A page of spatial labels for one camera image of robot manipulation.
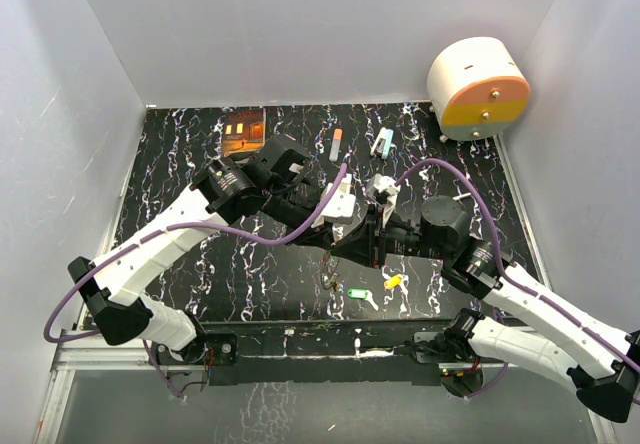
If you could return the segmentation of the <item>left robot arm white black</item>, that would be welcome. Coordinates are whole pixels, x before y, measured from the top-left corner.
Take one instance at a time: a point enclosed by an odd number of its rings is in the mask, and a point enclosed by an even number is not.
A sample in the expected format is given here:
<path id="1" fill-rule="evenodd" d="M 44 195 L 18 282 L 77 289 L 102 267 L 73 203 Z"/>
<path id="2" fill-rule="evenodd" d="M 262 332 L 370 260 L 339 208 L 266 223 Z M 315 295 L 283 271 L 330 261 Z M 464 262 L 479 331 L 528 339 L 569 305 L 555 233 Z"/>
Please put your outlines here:
<path id="1" fill-rule="evenodd" d="M 256 152 L 213 159 L 176 200 L 123 244 L 92 261 L 68 267 L 107 344 L 140 338 L 162 344 L 194 363 L 207 340 L 196 320 L 151 298 L 147 286 L 210 236 L 234 234 L 256 243 L 264 238 L 234 228 L 263 212 L 290 228 L 277 244 L 295 241 L 327 247 L 331 225 L 353 213 L 351 178 L 342 166 L 336 180 L 318 190 L 303 171 L 306 149 L 287 135 L 270 138 Z"/>

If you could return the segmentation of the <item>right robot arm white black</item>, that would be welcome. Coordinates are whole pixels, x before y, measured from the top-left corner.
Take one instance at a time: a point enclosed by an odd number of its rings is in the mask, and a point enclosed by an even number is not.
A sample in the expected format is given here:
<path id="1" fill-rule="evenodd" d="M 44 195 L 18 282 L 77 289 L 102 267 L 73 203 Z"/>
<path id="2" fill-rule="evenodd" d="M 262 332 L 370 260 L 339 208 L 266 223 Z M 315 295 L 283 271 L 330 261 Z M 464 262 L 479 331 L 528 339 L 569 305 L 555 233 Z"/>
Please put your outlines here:
<path id="1" fill-rule="evenodd" d="M 508 254 L 472 237 L 470 224 L 470 214 L 451 197 L 426 199 L 416 225 L 396 214 L 385 217 L 372 204 L 332 252 L 370 268 L 382 267 L 389 254 L 441 261 L 441 275 L 454 288 L 535 331 L 527 336 L 463 310 L 444 333 L 446 352 L 460 361 L 475 355 L 512 363 L 574 392 L 601 417 L 626 422 L 639 394 L 639 334 L 604 324 L 568 303 Z"/>

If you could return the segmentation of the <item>large keyring with yellow grip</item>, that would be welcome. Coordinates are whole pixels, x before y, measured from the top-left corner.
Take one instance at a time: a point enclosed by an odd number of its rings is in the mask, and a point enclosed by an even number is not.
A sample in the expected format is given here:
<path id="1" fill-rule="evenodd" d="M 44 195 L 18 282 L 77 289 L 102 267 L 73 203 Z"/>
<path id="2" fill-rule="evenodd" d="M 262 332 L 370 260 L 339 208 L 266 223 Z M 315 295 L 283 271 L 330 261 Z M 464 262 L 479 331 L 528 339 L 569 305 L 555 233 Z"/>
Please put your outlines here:
<path id="1" fill-rule="evenodd" d="M 340 287 L 338 267 L 341 263 L 339 257 L 334 257 L 326 250 L 319 265 L 320 284 L 324 290 L 337 291 Z"/>

